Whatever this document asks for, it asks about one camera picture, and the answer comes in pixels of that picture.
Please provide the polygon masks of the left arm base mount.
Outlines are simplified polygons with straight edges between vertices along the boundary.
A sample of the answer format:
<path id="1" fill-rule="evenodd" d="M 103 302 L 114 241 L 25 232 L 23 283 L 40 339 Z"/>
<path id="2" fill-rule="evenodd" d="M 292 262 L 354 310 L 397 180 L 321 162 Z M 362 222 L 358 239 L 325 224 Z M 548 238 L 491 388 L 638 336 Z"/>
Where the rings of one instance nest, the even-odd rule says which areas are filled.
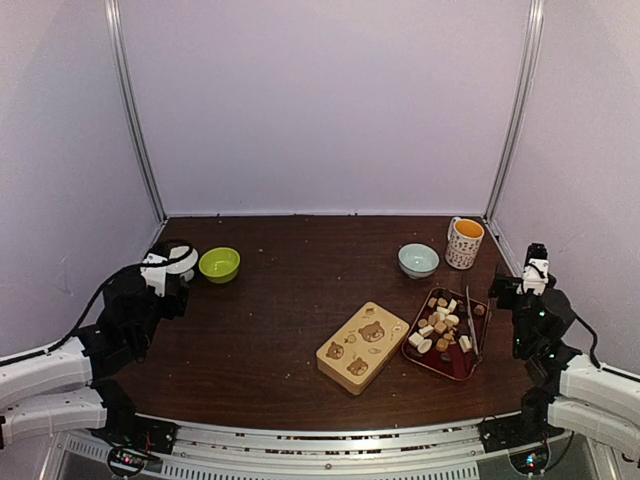
<path id="1" fill-rule="evenodd" d="M 109 409 L 106 423 L 90 429 L 92 436 L 107 443 L 125 446 L 146 454 L 171 454 L 179 426 L 131 411 Z"/>

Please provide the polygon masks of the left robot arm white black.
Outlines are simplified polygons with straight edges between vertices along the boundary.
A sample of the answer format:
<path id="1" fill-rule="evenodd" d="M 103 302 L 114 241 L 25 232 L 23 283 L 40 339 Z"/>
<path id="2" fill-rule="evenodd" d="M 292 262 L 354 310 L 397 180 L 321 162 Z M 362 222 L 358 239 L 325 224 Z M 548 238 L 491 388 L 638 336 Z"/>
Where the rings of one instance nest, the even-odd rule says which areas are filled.
<path id="1" fill-rule="evenodd" d="M 184 315 L 188 282 L 164 268 L 126 267 L 94 295 L 97 320 L 78 322 L 63 338 L 1 360 L 1 445 L 87 429 L 133 447 L 142 419 L 113 375 L 146 359 L 162 320 Z"/>

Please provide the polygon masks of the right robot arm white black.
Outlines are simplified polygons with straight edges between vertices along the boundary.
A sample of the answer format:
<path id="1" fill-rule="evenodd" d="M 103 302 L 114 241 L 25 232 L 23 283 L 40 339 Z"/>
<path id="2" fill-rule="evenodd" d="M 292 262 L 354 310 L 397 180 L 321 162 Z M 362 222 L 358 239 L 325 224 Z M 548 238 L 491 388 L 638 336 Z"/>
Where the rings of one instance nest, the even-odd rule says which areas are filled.
<path id="1" fill-rule="evenodd" d="M 496 307 L 511 312 L 514 358 L 525 362 L 533 387 L 521 400 L 512 430 L 530 442 L 568 429 L 639 458 L 639 376 L 611 367 L 563 341 L 579 320 L 568 297 L 547 274 L 543 291 L 497 272 L 489 288 Z"/>

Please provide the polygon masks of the tan tin box with paper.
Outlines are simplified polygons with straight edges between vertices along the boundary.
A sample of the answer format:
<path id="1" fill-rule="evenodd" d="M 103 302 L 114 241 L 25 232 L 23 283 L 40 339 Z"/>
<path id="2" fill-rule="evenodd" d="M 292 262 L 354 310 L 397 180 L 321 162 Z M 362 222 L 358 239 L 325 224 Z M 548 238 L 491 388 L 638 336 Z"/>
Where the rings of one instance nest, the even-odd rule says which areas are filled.
<path id="1" fill-rule="evenodd" d="M 360 395 L 399 351 L 401 343 L 339 344 L 329 340 L 316 351 L 317 368 L 352 395 Z"/>

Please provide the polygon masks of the metal tongs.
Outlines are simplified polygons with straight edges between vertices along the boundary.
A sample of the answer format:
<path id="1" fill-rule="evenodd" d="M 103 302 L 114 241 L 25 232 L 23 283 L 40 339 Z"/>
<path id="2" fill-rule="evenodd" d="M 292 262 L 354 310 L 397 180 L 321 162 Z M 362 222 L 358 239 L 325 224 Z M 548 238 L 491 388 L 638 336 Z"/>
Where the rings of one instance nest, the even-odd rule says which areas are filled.
<path id="1" fill-rule="evenodd" d="M 487 307 L 481 301 L 474 299 L 471 295 L 469 285 L 465 286 L 464 290 L 466 309 L 467 309 L 467 323 L 470 332 L 472 349 L 476 362 L 481 362 L 484 355 L 484 340 L 485 340 L 485 326 L 486 326 L 486 313 Z M 486 308 L 484 316 L 478 317 L 473 315 L 473 309 L 476 305 L 483 305 Z"/>

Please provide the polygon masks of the tan bear tin lid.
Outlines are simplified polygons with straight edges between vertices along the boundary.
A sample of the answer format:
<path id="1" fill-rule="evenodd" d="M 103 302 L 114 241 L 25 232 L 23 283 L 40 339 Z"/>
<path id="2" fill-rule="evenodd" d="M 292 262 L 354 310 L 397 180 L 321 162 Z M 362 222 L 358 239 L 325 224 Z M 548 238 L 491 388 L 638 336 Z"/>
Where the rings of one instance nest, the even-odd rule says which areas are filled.
<path id="1" fill-rule="evenodd" d="M 398 316 L 374 302 L 367 302 L 323 345 L 329 340 L 339 344 L 402 344 L 409 328 L 409 324 Z"/>

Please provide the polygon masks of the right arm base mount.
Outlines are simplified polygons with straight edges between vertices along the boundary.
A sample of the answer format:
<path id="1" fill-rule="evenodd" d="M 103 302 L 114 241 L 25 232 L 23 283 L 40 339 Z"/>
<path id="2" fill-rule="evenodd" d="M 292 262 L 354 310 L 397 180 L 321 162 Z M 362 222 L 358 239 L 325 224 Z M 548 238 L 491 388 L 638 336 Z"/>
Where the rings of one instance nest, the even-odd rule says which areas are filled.
<path id="1" fill-rule="evenodd" d="M 477 425 L 477 430 L 486 453 L 543 443 L 545 440 L 564 433 L 564 429 L 547 424 L 542 426 L 528 425 L 521 413 L 484 418 Z"/>

